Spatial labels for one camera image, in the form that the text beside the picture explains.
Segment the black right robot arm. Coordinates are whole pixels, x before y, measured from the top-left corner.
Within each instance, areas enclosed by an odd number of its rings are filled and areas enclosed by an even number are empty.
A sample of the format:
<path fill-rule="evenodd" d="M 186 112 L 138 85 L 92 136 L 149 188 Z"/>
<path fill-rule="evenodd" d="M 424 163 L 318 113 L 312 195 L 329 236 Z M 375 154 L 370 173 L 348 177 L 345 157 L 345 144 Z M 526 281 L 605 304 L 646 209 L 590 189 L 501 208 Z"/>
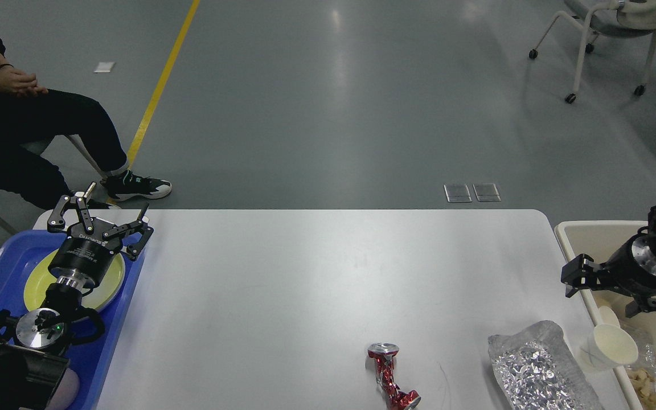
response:
<path fill-rule="evenodd" d="M 580 254 L 561 270 L 560 280 L 570 298 L 580 290 L 608 290 L 633 300 L 625 316 L 656 313 L 656 205 L 649 210 L 647 224 L 638 229 L 604 263 Z"/>

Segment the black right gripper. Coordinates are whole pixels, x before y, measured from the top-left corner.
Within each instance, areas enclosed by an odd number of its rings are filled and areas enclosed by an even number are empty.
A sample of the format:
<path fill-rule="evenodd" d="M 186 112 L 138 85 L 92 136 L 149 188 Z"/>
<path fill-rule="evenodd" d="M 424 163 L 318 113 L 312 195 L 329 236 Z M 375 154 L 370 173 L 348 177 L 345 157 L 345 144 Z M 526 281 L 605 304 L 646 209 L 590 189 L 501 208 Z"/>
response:
<path fill-rule="evenodd" d="M 562 268 L 560 282 L 565 297 L 572 298 L 580 290 L 609 290 L 611 278 L 633 298 L 625 307 L 626 318 L 656 313 L 656 236 L 631 237 L 604 263 L 580 254 Z"/>

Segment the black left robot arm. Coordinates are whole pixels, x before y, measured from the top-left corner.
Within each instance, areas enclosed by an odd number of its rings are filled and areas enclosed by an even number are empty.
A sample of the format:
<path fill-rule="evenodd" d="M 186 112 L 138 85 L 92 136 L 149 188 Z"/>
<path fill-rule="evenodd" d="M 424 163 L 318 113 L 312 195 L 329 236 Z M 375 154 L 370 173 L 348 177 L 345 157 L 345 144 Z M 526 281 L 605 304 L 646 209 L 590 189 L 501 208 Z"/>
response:
<path fill-rule="evenodd" d="M 154 230 L 144 205 L 117 225 L 89 213 L 89 192 L 65 195 L 47 230 L 0 250 L 0 409 L 45 409 L 67 370 L 75 408 L 98 400 Z"/>

